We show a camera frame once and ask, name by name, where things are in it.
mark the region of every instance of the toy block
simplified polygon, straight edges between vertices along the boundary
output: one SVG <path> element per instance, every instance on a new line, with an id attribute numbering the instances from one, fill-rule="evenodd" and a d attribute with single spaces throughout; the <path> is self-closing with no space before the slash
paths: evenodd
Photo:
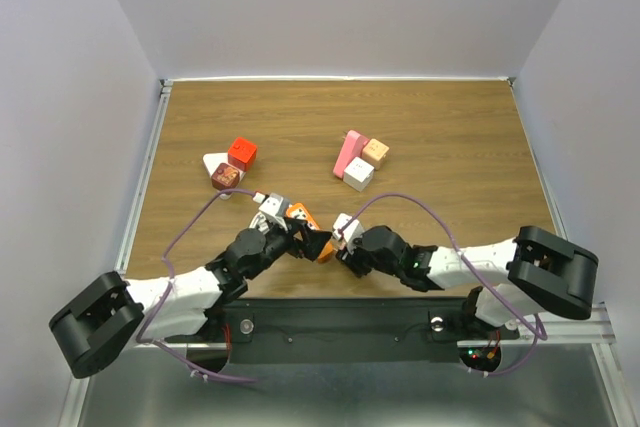
<path id="1" fill-rule="evenodd" d="M 333 238 L 346 242 L 347 250 L 349 252 L 353 252 L 353 241 L 364 234 L 364 227 L 359 220 L 354 220 L 349 224 L 349 227 L 347 227 L 344 232 L 339 233 L 338 231 L 347 225 L 347 222 L 350 220 L 351 216 L 348 214 L 342 213 L 338 215 L 338 218 L 333 223 Z"/>
<path id="2" fill-rule="evenodd" d="M 202 157 L 202 161 L 204 162 L 204 166 L 207 169 L 207 172 L 209 174 L 209 179 L 211 180 L 211 184 L 213 185 L 213 187 L 215 189 L 218 189 L 218 187 L 216 187 L 216 185 L 213 183 L 213 176 L 215 175 L 216 170 L 218 169 L 220 164 L 231 165 L 230 162 L 229 162 L 229 155 L 226 152 L 220 152 L 220 153 L 216 153 L 216 154 L 205 154 Z M 244 175 L 245 175 L 245 172 L 243 170 L 238 169 L 238 168 L 236 168 L 236 170 L 239 172 L 239 180 L 236 183 L 235 187 L 238 186 L 238 184 L 244 178 Z M 220 196 L 220 198 L 223 199 L 223 200 L 226 200 L 229 197 L 231 197 L 230 194 L 223 194 L 223 195 Z"/>
<path id="3" fill-rule="evenodd" d="M 362 149 L 362 160 L 369 162 L 373 168 L 378 170 L 387 157 L 389 147 L 377 139 L 371 139 Z"/>
<path id="4" fill-rule="evenodd" d="M 369 139 L 355 130 L 347 132 L 347 136 L 345 137 L 342 148 L 340 149 L 340 154 L 338 155 L 338 160 L 333 167 L 333 175 L 342 179 L 344 176 L 344 170 L 353 159 L 360 156 L 362 149 L 367 145 L 367 142 L 369 142 Z"/>
<path id="5" fill-rule="evenodd" d="M 345 184 L 350 185 L 358 192 L 362 192 L 373 179 L 373 165 L 365 162 L 360 157 L 356 157 L 344 169 L 344 177 L 342 180 Z"/>
<path id="6" fill-rule="evenodd" d="M 318 223 L 313 219 L 313 217 L 311 217 L 311 214 L 309 213 L 307 208 L 300 202 L 293 204 L 287 209 L 287 217 L 290 217 L 292 219 L 306 220 L 307 225 L 312 230 L 322 230 Z M 331 257 L 333 257 L 333 246 L 331 245 L 331 242 L 327 242 L 316 261 L 320 264 L 323 264 L 331 260 Z"/>
<path id="7" fill-rule="evenodd" d="M 248 172 L 253 161 L 256 160 L 258 147 L 247 139 L 238 137 L 233 141 L 227 153 L 229 154 L 229 163 L 231 165 L 244 172 Z"/>
<path id="8" fill-rule="evenodd" d="M 233 165 L 222 162 L 211 176 L 211 185 L 215 189 L 233 189 L 240 182 L 240 171 Z"/>

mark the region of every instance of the wire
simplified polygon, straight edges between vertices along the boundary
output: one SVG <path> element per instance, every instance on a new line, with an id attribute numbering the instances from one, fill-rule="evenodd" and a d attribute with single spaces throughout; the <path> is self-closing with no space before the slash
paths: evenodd
<path id="1" fill-rule="evenodd" d="M 493 332 L 489 332 L 489 342 L 487 343 L 487 345 L 484 346 L 483 350 L 490 349 L 492 343 L 493 343 Z"/>
<path id="2" fill-rule="evenodd" d="M 227 353 L 231 354 L 231 328 L 229 327 L 229 324 L 224 324 L 224 328 L 222 330 L 224 330 L 224 340 L 227 344 Z"/>
<path id="3" fill-rule="evenodd" d="M 146 317 L 145 321 L 142 323 L 142 326 L 140 327 L 140 330 L 138 331 L 138 334 L 136 335 L 136 342 L 138 342 L 139 344 L 155 345 L 159 349 L 162 349 L 163 351 L 165 351 L 169 355 L 173 356 L 174 358 L 178 359 L 180 362 L 182 362 L 183 364 L 186 364 L 189 368 L 191 368 L 192 369 L 192 375 L 201 377 L 205 381 L 211 379 L 211 380 L 215 380 L 215 381 L 218 381 L 218 382 L 226 382 L 226 383 L 234 383 L 234 384 L 246 384 L 246 383 L 250 383 L 250 382 L 255 382 L 256 379 L 252 379 L 252 378 L 249 378 L 249 377 L 234 377 L 234 376 L 231 376 L 231 375 L 219 374 L 218 372 L 214 372 L 212 370 L 204 369 L 204 368 L 200 367 L 199 365 L 191 362 L 185 356 L 183 356 L 182 354 L 178 353 L 177 351 L 175 351 L 174 349 L 172 349 L 171 347 L 169 347 L 165 343 L 160 342 L 159 340 L 156 340 L 156 339 L 145 339 L 144 338 L 145 332 L 147 331 L 147 329 L 151 325 L 151 322 L 153 322 L 153 319 L 155 319 L 156 316 L 158 315 L 158 312 L 160 312 L 160 309 L 162 308 L 164 303 L 167 301 L 167 298 L 169 297 L 169 294 L 171 293 L 171 290 L 173 289 L 173 281 L 174 281 L 174 279 L 176 277 L 176 269 L 175 269 L 175 267 L 173 266 L 173 264 L 171 263 L 171 261 L 168 258 L 169 253 L 176 246 L 178 241 L 180 241 L 180 239 L 182 237 L 184 237 L 184 235 L 189 231 L 189 229 L 191 227 L 193 227 L 193 225 L 196 223 L 196 221 L 202 216 L 202 214 L 204 214 L 206 212 L 206 210 L 211 206 L 211 204 L 213 204 L 213 202 L 218 197 L 220 197 L 221 195 L 234 194 L 234 193 L 235 194 L 250 195 L 251 197 L 256 195 L 256 192 L 251 191 L 251 190 L 245 190 L 245 189 L 225 189 L 225 190 L 220 190 L 219 192 L 216 193 L 216 195 L 214 195 L 211 198 L 211 200 L 209 200 L 206 204 L 204 204 L 204 206 L 198 211 L 198 213 L 193 217 L 193 219 L 191 219 L 189 221 L 189 223 L 185 226 L 185 228 L 182 229 L 182 231 L 169 243 L 169 245 L 167 246 L 167 248 L 163 252 L 163 254 L 162 254 L 162 262 L 164 262 L 164 264 L 167 266 L 167 270 L 169 271 L 169 282 L 167 282 L 167 288 L 164 290 L 164 292 L 160 296 L 160 300 L 153 307 L 153 309 L 151 309 L 151 312 Z"/>
<path id="4" fill-rule="evenodd" d="M 353 217 L 349 219 L 349 222 L 343 225 L 342 228 L 338 229 L 338 232 L 342 234 L 347 229 L 347 227 L 349 227 L 349 225 L 351 225 L 352 222 L 354 222 L 358 217 L 360 217 L 360 215 L 371 204 L 373 204 L 374 202 L 377 202 L 380 199 L 384 199 L 385 197 L 399 197 L 401 199 L 409 200 L 419 205 L 420 207 L 422 207 L 431 217 L 433 217 L 433 219 L 440 225 L 440 227 L 442 227 L 442 229 L 447 234 L 447 237 L 449 237 L 449 242 L 451 242 L 451 246 L 454 248 L 454 250 L 458 254 L 458 257 L 460 257 L 460 260 L 469 268 L 471 273 L 475 276 L 476 279 L 478 279 L 478 281 L 482 284 L 482 286 L 486 288 L 489 292 L 491 292 L 495 296 L 495 298 L 498 299 L 500 303 L 504 305 L 505 308 L 509 312 L 511 312 L 511 314 L 516 319 L 518 319 L 527 329 L 529 329 L 537 340 L 547 340 L 549 338 L 544 329 L 544 326 L 542 325 L 542 321 L 540 322 L 536 321 L 536 327 L 534 327 L 531 324 L 531 322 L 525 319 L 524 316 L 520 312 L 518 312 L 518 310 L 511 304 L 511 302 L 509 302 L 500 292 L 496 290 L 496 288 L 493 285 L 491 285 L 491 283 L 487 279 L 484 278 L 484 276 L 478 271 L 478 269 L 476 269 L 473 266 L 471 261 L 464 254 L 464 252 L 460 248 L 460 245 L 458 245 L 458 242 L 453 236 L 453 232 L 451 232 L 451 229 L 449 228 L 449 226 L 444 222 L 444 220 L 442 220 L 442 218 L 438 214 L 436 214 L 436 212 L 433 209 L 431 209 L 431 207 L 429 207 L 427 204 L 422 202 L 420 199 L 417 199 L 416 197 L 413 197 L 411 195 L 401 194 L 399 192 L 387 192 L 385 194 L 376 195 L 371 200 L 369 200 L 366 204 L 364 204 L 360 208 L 360 210 L 358 210 L 353 215 Z"/>
<path id="5" fill-rule="evenodd" d="M 540 328 L 540 331 L 546 336 L 547 331 L 544 328 L 544 324 L 542 323 L 542 320 L 540 320 L 540 316 L 538 314 L 534 314 L 533 317 L 536 319 L 536 329 Z M 524 357 L 522 357 L 522 359 L 520 359 L 515 364 L 507 367 L 504 370 L 501 370 L 500 372 L 484 372 L 481 370 L 476 370 L 476 372 L 482 375 L 485 375 L 486 377 L 500 377 L 501 375 L 510 374 L 511 372 L 518 370 L 520 367 L 522 367 L 531 359 L 531 356 L 533 356 L 533 353 L 535 352 L 537 346 L 538 346 L 538 337 L 534 335 L 533 343 L 531 344 L 531 347 L 529 347 L 529 350 L 524 355 Z"/>
<path id="6" fill-rule="evenodd" d="M 498 334 L 498 340 L 496 342 L 496 346 L 493 348 L 493 350 L 491 351 L 491 353 L 493 355 L 496 355 L 496 353 L 498 352 L 498 348 L 500 347 L 500 331 L 497 330 L 496 333 Z"/>

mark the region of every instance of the white cube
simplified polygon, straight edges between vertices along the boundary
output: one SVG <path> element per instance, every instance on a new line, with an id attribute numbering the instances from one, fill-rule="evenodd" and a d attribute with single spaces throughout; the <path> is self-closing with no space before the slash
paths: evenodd
<path id="1" fill-rule="evenodd" d="M 356 157 L 351 163 L 344 169 L 345 183 L 356 189 L 358 192 L 362 192 L 364 188 L 373 179 L 373 165 L 365 162 L 360 157 Z"/>

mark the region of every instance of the white block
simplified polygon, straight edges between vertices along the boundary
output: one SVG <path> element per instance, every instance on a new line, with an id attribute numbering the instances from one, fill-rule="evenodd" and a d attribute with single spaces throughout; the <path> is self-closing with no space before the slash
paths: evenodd
<path id="1" fill-rule="evenodd" d="M 341 229 L 347 222 L 351 220 L 351 216 L 347 214 L 340 214 L 336 221 L 333 223 L 333 236 L 336 240 L 344 240 L 347 243 L 347 250 L 353 252 L 353 241 L 362 234 L 364 234 L 364 227 L 358 220 L 354 220 L 349 227 L 342 233 L 338 234 L 338 229 Z"/>
<path id="2" fill-rule="evenodd" d="M 229 154 L 227 154 L 226 152 L 220 152 L 218 154 L 204 154 L 204 156 L 202 157 L 202 161 L 204 162 L 204 166 L 209 173 L 209 179 L 211 179 L 211 176 L 221 163 L 224 162 L 226 164 L 229 164 Z M 238 172 L 240 172 L 240 180 L 238 181 L 238 185 L 240 185 L 240 182 L 242 182 L 242 179 L 246 172 L 240 169 L 238 169 Z M 230 194 L 224 194 L 220 196 L 222 200 L 227 200 L 229 197 L 231 197 Z"/>
<path id="3" fill-rule="evenodd" d="M 373 165 L 365 162 L 360 157 L 356 157 L 344 169 L 342 180 L 358 192 L 362 192 L 373 179 L 373 171 Z"/>

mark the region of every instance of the wooden block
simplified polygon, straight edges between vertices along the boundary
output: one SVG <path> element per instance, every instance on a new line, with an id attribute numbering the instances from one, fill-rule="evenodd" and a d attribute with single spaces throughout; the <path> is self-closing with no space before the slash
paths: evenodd
<path id="1" fill-rule="evenodd" d="M 248 172 L 256 160 L 258 147 L 247 139 L 238 137 L 229 148 L 229 163 L 238 169 Z"/>
<path id="2" fill-rule="evenodd" d="M 373 165 L 374 169 L 378 170 L 382 167 L 382 163 L 387 157 L 389 147 L 380 142 L 377 139 L 371 139 L 364 149 L 362 149 L 362 159 Z"/>

